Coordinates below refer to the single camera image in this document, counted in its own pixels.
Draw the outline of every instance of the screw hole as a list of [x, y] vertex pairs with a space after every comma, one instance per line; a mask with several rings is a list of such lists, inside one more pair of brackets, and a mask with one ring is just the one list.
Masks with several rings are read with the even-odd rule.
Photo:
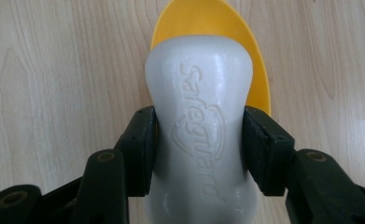
[[98, 161], [111, 161], [115, 158], [115, 154], [112, 152], [103, 152], [97, 156]]
[[5, 195], [0, 199], [0, 208], [9, 208], [22, 203], [28, 196], [27, 191], [18, 190]]
[[306, 155], [315, 161], [326, 161], [327, 160], [327, 158], [324, 155], [322, 155], [322, 153], [315, 152], [315, 151], [307, 152]]

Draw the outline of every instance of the white plastic bottle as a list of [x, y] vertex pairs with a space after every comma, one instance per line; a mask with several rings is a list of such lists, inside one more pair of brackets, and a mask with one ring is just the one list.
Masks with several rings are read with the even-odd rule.
[[251, 78], [248, 53], [226, 37], [180, 36], [150, 52], [160, 136], [146, 198], [153, 224], [252, 222], [256, 194], [241, 159]]

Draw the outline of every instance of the wooden surface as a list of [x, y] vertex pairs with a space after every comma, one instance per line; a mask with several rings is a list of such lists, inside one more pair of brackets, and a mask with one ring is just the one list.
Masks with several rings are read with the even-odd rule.
[[[82, 175], [151, 105], [144, 63], [167, 0], [0, 0], [0, 190]], [[256, 36], [273, 117], [365, 187], [365, 1], [231, 0]], [[147, 223], [130, 200], [131, 223]], [[260, 197], [256, 223], [288, 223]]]

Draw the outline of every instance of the yellow plastic piece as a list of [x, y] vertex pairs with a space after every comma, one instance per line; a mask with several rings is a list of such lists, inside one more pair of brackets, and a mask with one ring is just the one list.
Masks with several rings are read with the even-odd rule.
[[174, 0], [161, 13], [150, 48], [181, 35], [222, 35], [239, 42], [251, 56], [252, 84], [246, 104], [271, 115], [269, 82], [260, 49], [243, 18], [223, 0]]

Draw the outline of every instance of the wood grain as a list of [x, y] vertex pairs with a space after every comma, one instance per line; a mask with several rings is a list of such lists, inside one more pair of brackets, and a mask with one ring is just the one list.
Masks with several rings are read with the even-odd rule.
[[[365, 187], [365, 1], [230, 3], [259, 42], [273, 117]], [[151, 105], [144, 64], [166, 4], [0, 0], [0, 190], [77, 178]], [[284, 198], [259, 198], [256, 223], [288, 223]], [[141, 199], [130, 214], [147, 223]]]

